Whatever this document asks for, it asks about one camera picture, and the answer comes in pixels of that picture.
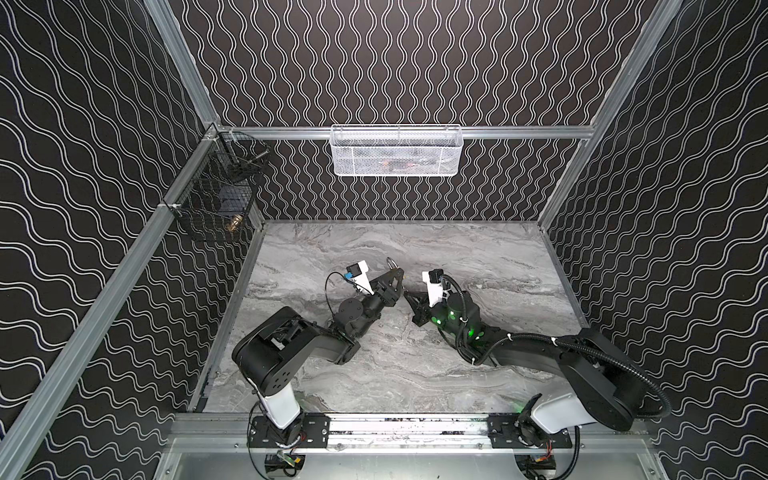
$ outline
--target black mounting plate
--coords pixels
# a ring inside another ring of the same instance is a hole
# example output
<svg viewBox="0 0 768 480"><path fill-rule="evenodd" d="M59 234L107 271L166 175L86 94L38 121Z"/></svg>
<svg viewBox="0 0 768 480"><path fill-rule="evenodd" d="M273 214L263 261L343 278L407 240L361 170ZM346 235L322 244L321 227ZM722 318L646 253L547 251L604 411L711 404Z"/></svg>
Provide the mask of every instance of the black mounting plate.
<svg viewBox="0 0 768 480"><path fill-rule="evenodd" d="M301 430L306 438L296 445L298 449L324 449L328 446L328 427L330 417L322 413L305 413ZM280 449L280 445L269 437L270 420L264 416L254 416L248 430L248 448Z"/></svg>
<svg viewBox="0 0 768 480"><path fill-rule="evenodd" d="M527 449L528 445L518 438L518 429L515 427L520 414L518 413L492 413L488 415L488 437L491 439L491 447L494 449ZM571 449L573 443L568 431L553 433L550 436L553 449Z"/></svg>

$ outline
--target gray marble surface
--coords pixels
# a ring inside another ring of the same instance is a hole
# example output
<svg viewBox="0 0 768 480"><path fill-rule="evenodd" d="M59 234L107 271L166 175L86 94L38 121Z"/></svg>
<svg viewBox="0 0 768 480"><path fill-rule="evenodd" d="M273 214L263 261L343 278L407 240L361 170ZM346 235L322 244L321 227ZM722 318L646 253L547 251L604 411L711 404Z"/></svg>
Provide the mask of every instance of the gray marble surface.
<svg viewBox="0 0 768 480"><path fill-rule="evenodd" d="M386 257L405 270L410 290L425 290L423 270L444 268L469 290L491 325L553 336L579 330L532 224L272 223L205 411L245 412L254 403L230 358L248 332L283 305L324 324L330 318L326 275L365 260L374 278L387 269ZM331 279L334 309L352 295L351 286ZM411 316L401 299L384 309L347 364L305 362L293 380L302 406L327 412L510 412L552 378L518 367L471 366L435 326L418 328Z"/></svg>

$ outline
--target brass object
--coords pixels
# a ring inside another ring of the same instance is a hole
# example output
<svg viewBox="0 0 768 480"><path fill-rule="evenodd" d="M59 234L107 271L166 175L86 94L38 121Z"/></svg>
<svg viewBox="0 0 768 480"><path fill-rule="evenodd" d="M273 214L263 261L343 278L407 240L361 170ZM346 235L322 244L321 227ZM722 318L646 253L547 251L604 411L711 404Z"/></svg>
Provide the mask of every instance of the brass object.
<svg viewBox="0 0 768 480"><path fill-rule="evenodd" d="M232 217L232 220L230 220L230 222L227 224L227 230L229 230L230 232L234 232L235 230L237 230L237 228L240 226L243 220L245 220L245 218L242 215L240 214L235 215L234 217Z"/></svg>

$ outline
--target white mesh basket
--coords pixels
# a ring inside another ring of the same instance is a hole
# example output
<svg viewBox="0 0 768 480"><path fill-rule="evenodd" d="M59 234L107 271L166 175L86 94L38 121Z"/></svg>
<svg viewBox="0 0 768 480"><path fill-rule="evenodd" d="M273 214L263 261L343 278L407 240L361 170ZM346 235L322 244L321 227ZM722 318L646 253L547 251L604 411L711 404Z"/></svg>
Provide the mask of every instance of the white mesh basket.
<svg viewBox="0 0 768 480"><path fill-rule="evenodd" d="M459 125L333 125L330 145L341 177L451 177L464 139Z"/></svg>

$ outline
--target black patterned wall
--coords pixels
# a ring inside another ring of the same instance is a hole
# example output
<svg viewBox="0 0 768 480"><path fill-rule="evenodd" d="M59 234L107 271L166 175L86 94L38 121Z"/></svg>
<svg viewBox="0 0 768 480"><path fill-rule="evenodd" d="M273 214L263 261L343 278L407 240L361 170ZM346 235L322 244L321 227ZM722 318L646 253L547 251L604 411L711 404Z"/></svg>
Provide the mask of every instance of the black patterned wall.
<svg viewBox="0 0 768 480"><path fill-rule="evenodd" d="M23 478L153 477L247 249L195 243L172 226Z"/></svg>
<svg viewBox="0 0 768 480"><path fill-rule="evenodd" d="M654 0L171 0L224 124L589 124Z"/></svg>
<svg viewBox="0 0 768 480"><path fill-rule="evenodd" d="M768 2L688 0L549 232L673 480L768 478L767 125Z"/></svg>
<svg viewBox="0 0 768 480"><path fill-rule="evenodd" d="M453 177L338 177L327 141L281 141L257 203L280 220L536 221L577 142L466 141Z"/></svg>
<svg viewBox="0 0 768 480"><path fill-rule="evenodd" d="M0 439L203 132L140 0L0 0Z"/></svg>

